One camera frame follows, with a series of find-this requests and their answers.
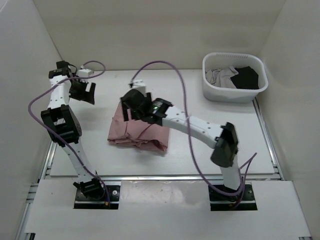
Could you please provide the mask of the pink trousers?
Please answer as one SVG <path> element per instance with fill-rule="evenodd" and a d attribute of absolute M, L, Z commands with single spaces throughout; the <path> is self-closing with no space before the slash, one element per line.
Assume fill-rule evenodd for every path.
<path fill-rule="evenodd" d="M 169 135 L 170 129 L 167 127 L 141 120 L 124 121 L 122 105 L 118 104 L 107 140 L 111 145 L 165 153 L 169 145 Z"/>

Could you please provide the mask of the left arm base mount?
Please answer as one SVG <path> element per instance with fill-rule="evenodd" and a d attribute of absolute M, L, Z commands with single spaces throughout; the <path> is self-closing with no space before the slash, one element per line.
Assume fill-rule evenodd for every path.
<path fill-rule="evenodd" d="M 82 210 L 117 210 L 119 208 L 121 186 L 120 185 L 107 185 L 107 190 L 109 193 L 109 204 L 106 205 L 107 194 L 102 193 L 96 196 L 85 196 L 79 189 L 76 190 L 74 198 L 74 209 Z"/>

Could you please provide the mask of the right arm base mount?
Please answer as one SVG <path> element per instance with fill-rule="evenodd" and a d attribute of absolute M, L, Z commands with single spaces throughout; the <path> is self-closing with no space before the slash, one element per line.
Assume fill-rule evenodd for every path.
<path fill-rule="evenodd" d="M 254 190 L 251 184 L 246 184 L 244 192 L 237 196 L 225 196 L 210 186 L 208 187 L 210 211 L 223 212 L 223 211 L 257 211 Z"/>

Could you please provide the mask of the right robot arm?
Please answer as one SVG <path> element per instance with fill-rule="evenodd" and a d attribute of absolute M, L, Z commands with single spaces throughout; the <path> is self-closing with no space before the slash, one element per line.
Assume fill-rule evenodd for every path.
<path fill-rule="evenodd" d="M 152 99 L 151 93 L 141 93 L 137 89 L 129 90 L 120 99 L 123 119 L 141 120 L 150 125 L 159 125 L 187 134 L 213 150 L 210 160 L 220 168 L 223 186 L 210 187 L 230 200 L 238 199 L 242 193 L 242 182 L 238 167 L 238 137 L 235 126 L 227 122 L 219 125 L 189 116 L 171 102 L 162 98 Z"/>

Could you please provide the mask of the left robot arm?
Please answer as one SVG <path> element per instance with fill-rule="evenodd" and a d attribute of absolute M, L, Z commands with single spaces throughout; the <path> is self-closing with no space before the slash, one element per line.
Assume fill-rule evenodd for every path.
<path fill-rule="evenodd" d="M 78 75 L 72 72 L 72 66 L 61 60 L 56 62 L 56 69 L 49 72 L 50 85 L 55 89 L 50 94 L 47 109 L 40 116 L 51 140 L 64 150 L 76 171 L 77 180 L 73 185 L 85 197 L 107 202 L 106 187 L 87 159 L 81 143 L 82 128 L 69 105 L 70 99 L 94 105 L 96 84 L 83 79 L 92 75 L 91 70 L 82 68 Z"/>

